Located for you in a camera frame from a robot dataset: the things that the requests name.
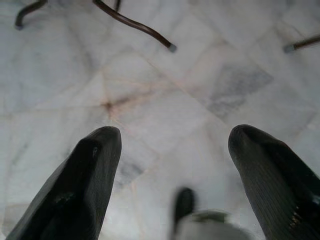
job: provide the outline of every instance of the person's foot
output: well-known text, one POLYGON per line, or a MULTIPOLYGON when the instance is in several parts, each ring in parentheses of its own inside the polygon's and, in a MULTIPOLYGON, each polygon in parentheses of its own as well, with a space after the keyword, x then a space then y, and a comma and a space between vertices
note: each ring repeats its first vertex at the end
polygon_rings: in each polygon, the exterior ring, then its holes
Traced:
POLYGON ((181 188, 175 197, 173 209, 173 234, 177 231, 179 221, 195 210, 195 192, 187 187, 181 188))

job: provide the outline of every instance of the marble floor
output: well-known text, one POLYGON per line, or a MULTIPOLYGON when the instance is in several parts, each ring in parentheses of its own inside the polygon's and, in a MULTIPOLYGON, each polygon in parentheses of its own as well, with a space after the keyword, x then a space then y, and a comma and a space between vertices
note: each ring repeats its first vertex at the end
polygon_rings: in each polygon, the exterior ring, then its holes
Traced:
POLYGON ((89 0, 49 1, 15 30, 32 1, 0 2, 0 239, 101 126, 120 129, 123 150, 100 240, 168 239, 180 186, 264 240, 227 149, 239 124, 320 175, 320 45, 282 51, 320 33, 319 0, 122 0, 175 53, 89 0))

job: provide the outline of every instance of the floor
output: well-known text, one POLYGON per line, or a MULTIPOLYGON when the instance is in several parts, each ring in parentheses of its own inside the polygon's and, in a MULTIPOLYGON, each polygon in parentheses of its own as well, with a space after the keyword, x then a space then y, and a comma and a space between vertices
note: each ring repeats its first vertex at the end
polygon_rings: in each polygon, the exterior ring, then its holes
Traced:
POLYGON ((319 0, 123 0, 120 12, 175 53, 89 0, 50 1, 15 30, 31 2, 0 2, 3 239, 100 126, 118 127, 123 145, 100 240, 168 239, 180 186, 264 240, 228 153, 239 124, 285 141, 320 175, 320 46, 282 51, 320 32, 319 0))

